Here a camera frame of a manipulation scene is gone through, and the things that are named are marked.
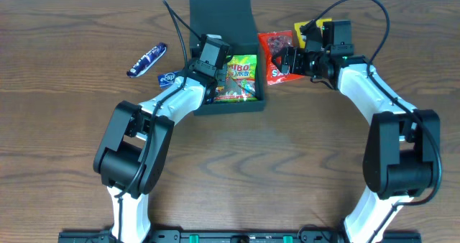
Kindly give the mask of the red Hacks candy bag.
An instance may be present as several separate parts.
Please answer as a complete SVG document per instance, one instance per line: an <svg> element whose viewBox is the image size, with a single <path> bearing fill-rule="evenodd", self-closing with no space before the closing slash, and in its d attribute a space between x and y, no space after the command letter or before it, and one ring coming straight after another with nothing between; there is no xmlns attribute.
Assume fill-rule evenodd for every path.
<svg viewBox="0 0 460 243"><path fill-rule="evenodd" d="M301 75L284 74L272 63L272 56L284 47L293 46L293 32L263 32L258 34L259 43L264 51L266 62L266 80L269 86L301 79Z"/></svg>

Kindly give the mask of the yellow Hacks candy bag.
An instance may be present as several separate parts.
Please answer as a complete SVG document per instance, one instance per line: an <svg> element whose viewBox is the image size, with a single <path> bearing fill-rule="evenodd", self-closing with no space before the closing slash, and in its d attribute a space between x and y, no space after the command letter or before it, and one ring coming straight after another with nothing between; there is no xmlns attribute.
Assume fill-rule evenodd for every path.
<svg viewBox="0 0 460 243"><path fill-rule="evenodd" d="M316 20L316 26L317 28L320 29L320 33L323 34L323 26L325 22L330 22L332 21L332 18L321 18L319 20ZM306 28L310 24L309 21L306 22L296 22L294 24L294 29L296 32L296 37L298 39L298 45L300 48L304 49L306 46Z"/></svg>

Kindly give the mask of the green Haribo worms bag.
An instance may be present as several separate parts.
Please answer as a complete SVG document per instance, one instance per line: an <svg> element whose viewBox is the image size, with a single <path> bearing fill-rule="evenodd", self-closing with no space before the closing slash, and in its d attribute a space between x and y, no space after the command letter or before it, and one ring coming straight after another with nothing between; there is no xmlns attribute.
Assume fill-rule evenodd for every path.
<svg viewBox="0 0 460 243"><path fill-rule="evenodd" d="M227 63L225 85L216 89L215 104L257 101L256 55L235 55Z"/></svg>

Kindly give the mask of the blue Eclipse mint box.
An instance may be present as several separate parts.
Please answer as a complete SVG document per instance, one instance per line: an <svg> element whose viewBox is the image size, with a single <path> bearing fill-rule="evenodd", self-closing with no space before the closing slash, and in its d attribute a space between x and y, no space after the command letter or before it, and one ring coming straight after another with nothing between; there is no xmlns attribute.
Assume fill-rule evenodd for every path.
<svg viewBox="0 0 460 243"><path fill-rule="evenodd" d="M166 88L169 88L172 84L174 84L174 81L178 77L179 74L180 74L180 71L173 71L173 72L158 75L157 79L158 79L159 87L163 90L165 90Z"/></svg>

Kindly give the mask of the purple Dairy Milk bar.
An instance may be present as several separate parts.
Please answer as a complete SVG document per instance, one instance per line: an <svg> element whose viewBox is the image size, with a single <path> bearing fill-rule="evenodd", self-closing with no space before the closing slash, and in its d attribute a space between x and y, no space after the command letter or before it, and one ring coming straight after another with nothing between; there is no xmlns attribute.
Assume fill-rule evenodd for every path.
<svg viewBox="0 0 460 243"><path fill-rule="evenodd" d="M127 76L129 78L138 78L144 75L166 52L167 45L163 42L158 43L138 59L131 69L126 72Z"/></svg>

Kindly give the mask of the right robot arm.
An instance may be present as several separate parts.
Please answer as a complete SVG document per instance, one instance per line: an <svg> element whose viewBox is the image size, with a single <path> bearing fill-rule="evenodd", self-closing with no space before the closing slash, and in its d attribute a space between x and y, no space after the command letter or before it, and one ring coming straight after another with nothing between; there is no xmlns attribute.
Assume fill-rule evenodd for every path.
<svg viewBox="0 0 460 243"><path fill-rule="evenodd" d="M337 90L369 123L362 161L366 187L331 242L383 242L385 229L404 206L429 202L441 182L440 120L401 99L371 61L355 55L349 20L300 27L303 48L282 46L272 64L283 74L308 76Z"/></svg>

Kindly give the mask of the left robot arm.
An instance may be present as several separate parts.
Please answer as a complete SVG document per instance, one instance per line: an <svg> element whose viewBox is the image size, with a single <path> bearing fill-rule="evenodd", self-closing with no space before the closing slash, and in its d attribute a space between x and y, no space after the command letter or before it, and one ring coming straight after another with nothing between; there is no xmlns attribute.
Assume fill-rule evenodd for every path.
<svg viewBox="0 0 460 243"><path fill-rule="evenodd" d="M113 242L144 242L150 232L149 193L161 176L173 129L216 95L232 59L219 35L202 35L198 57L158 96L139 104L120 102L96 152L93 169L114 209Z"/></svg>

